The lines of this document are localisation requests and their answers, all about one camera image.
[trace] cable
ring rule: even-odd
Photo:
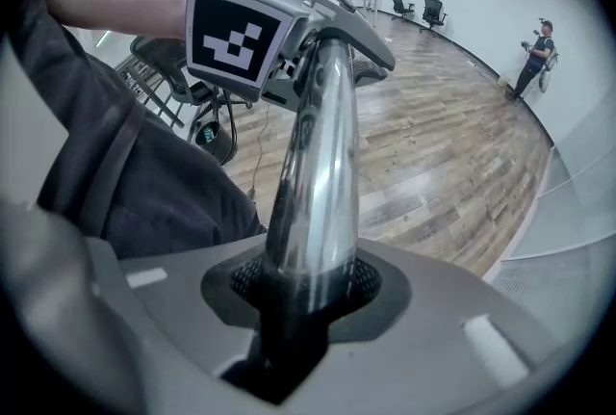
[[[212,113],[214,114],[214,121],[216,122],[217,132],[216,139],[214,140],[214,146],[212,147],[212,155],[216,157],[216,148],[218,147],[218,138],[220,134],[220,117],[218,115],[218,87],[214,87],[214,103],[212,104]]]
[[[263,126],[263,128],[259,132],[259,135],[257,136],[257,142],[259,142],[260,153],[259,153],[259,160],[257,160],[257,166],[254,168],[254,171],[252,172],[252,187],[248,190],[248,197],[250,197],[251,200],[254,200],[254,193],[255,193],[254,185],[255,185],[255,180],[257,178],[257,170],[259,170],[259,166],[261,165],[261,159],[263,158],[263,145],[261,144],[261,135],[263,134],[263,132],[268,127],[268,124],[270,123],[270,107],[271,107],[271,104],[269,103],[268,109],[266,110],[266,125]]]
[[[224,95],[224,100],[227,102],[227,110],[229,111],[229,120],[231,122],[231,147],[229,148],[227,156],[224,157],[224,160],[220,163],[221,165],[224,165],[229,160],[231,160],[233,152],[238,145],[238,132],[235,128],[235,119],[233,118],[233,106],[231,105],[231,97],[229,96],[227,90],[223,90],[222,94]]]

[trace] wooden floor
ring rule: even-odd
[[[519,227],[550,145],[492,74],[454,45],[380,14],[398,64],[357,91],[360,234],[483,275]],[[227,173],[268,225],[295,115],[259,102],[235,109],[238,153]]]

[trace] handle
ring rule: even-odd
[[[294,307],[305,313],[341,299],[352,278],[359,197],[351,64],[341,40],[317,44],[266,242],[269,268],[283,281],[301,283],[309,300]]]

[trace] person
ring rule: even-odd
[[[63,25],[184,38],[186,0],[24,0],[13,49],[68,139],[38,198],[118,258],[216,246],[265,232],[208,153],[181,140]]]
[[[533,47],[529,50],[528,60],[520,73],[516,88],[512,94],[508,96],[511,100],[518,100],[520,98],[520,95],[522,95],[528,83],[530,83],[532,78],[541,71],[541,68],[546,63],[546,59],[554,50],[552,31],[552,23],[548,20],[544,20],[541,26],[541,37],[537,39]]]

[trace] black office chair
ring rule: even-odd
[[[394,16],[392,18],[392,21],[398,17],[404,19],[404,17],[406,17],[407,14],[411,14],[415,12],[413,10],[413,6],[415,6],[413,3],[408,3],[408,8],[404,8],[404,2],[402,0],[392,0],[392,1],[394,1],[394,11],[399,14],[399,16]]]
[[[131,53],[167,81],[171,97],[174,100],[181,104],[209,104],[201,109],[192,120],[189,140],[193,137],[195,129],[200,127],[200,120],[204,116],[213,110],[217,113],[220,107],[227,104],[224,95],[218,94],[217,87],[208,86],[202,81],[198,81],[189,87],[182,72],[182,67],[186,65],[186,48],[182,40],[136,37],[131,42]],[[252,108],[252,104],[244,100],[232,100],[231,104],[243,104],[247,109]]]
[[[445,24],[445,16],[447,13],[443,13],[443,19],[441,19],[441,9],[443,8],[443,2],[441,0],[423,0],[425,8],[423,9],[423,21],[427,22],[429,28],[420,28],[420,33],[423,30],[428,30],[434,37],[436,32],[433,30],[434,26],[443,26]]]

